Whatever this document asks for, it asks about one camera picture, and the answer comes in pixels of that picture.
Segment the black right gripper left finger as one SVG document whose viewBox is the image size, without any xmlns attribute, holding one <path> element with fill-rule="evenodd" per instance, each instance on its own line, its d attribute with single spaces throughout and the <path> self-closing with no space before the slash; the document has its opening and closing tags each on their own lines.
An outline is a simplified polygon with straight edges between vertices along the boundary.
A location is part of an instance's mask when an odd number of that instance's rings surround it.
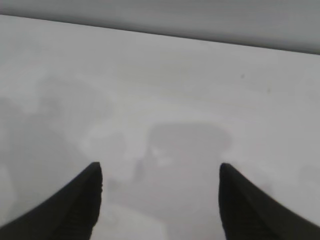
<svg viewBox="0 0 320 240">
<path fill-rule="evenodd" d="M 103 174 L 92 162 L 37 207 L 0 228 L 2 240 L 89 240 L 100 215 Z"/>
</svg>

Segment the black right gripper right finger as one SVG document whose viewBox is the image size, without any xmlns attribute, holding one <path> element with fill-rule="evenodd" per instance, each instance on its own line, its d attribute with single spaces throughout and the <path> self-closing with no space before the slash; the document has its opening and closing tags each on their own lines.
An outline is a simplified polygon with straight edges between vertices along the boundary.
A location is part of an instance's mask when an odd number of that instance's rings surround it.
<svg viewBox="0 0 320 240">
<path fill-rule="evenodd" d="M 219 214 L 228 240 L 318 240 L 320 228 L 289 210 L 229 163 L 219 167 Z"/>
</svg>

